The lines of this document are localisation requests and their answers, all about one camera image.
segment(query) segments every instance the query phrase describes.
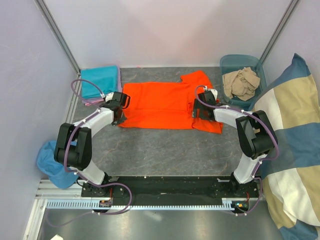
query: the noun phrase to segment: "striped blanket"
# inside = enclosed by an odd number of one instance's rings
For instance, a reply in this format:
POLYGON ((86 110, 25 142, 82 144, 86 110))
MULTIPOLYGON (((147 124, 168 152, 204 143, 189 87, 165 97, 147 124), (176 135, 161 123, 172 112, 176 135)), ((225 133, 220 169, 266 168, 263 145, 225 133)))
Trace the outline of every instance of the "striped blanket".
POLYGON ((278 138, 279 157, 260 168, 273 221, 284 239, 320 239, 320 108, 304 59, 295 54, 251 109, 266 112, 278 138))

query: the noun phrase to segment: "teal plastic basket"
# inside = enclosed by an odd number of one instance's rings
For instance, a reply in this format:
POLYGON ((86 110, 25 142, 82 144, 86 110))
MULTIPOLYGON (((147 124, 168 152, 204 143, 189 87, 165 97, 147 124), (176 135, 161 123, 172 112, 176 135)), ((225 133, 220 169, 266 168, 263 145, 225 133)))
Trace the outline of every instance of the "teal plastic basket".
POLYGON ((221 70, 221 83, 223 85, 222 75, 228 74, 234 71, 241 70, 243 68, 250 67, 260 78, 260 85, 255 90, 254 97, 249 99, 248 101, 243 101, 239 99, 237 96, 233 98, 229 98, 226 96, 225 91, 222 90, 222 95, 226 103, 230 105, 239 106, 244 110, 248 110, 249 106, 252 102, 256 100, 256 98, 262 93, 262 91, 267 87, 266 78, 264 69, 262 67, 262 63, 259 59, 254 56, 249 55, 240 55, 240 54, 230 54, 225 55, 220 60, 220 70, 221 70))

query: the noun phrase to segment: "crumpled beige cloth in basket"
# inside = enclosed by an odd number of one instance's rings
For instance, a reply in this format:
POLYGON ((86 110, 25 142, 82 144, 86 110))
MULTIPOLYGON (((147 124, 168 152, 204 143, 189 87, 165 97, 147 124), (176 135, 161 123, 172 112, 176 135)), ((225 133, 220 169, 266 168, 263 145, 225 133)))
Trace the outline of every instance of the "crumpled beige cloth in basket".
POLYGON ((224 93, 232 99, 236 95, 242 101, 247 101, 255 96, 260 78, 251 70, 245 67, 242 70, 226 73, 222 76, 224 93))

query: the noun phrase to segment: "orange shirt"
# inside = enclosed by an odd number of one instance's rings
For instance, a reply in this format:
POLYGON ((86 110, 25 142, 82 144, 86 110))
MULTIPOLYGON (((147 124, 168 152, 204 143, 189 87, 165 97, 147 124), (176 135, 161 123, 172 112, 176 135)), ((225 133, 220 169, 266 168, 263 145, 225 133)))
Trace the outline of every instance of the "orange shirt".
POLYGON ((129 107, 123 109, 127 120, 123 128, 198 129, 221 134, 223 124, 192 118, 195 89, 198 85, 213 88, 203 71, 181 76, 182 82, 126 83, 123 92, 131 97, 129 107))

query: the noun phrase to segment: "folded orange clothing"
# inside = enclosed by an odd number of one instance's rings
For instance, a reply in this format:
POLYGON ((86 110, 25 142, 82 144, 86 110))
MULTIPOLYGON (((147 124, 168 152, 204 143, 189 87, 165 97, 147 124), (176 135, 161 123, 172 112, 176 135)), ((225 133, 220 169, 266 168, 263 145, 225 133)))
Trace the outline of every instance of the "folded orange clothing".
POLYGON ((198 85, 213 88, 203 71, 181 76, 182 82, 126 83, 123 92, 131 97, 123 128, 198 129, 221 134, 223 124, 192 118, 195 89, 198 85))

